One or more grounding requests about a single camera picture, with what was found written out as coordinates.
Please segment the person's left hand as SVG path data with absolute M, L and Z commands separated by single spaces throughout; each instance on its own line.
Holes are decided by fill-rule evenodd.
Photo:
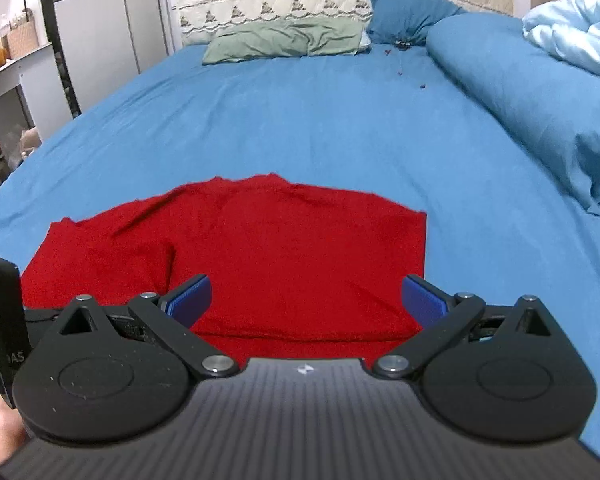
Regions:
M 28 440 L 20 413 L 0 396 L 0 465 L 12 457 Z

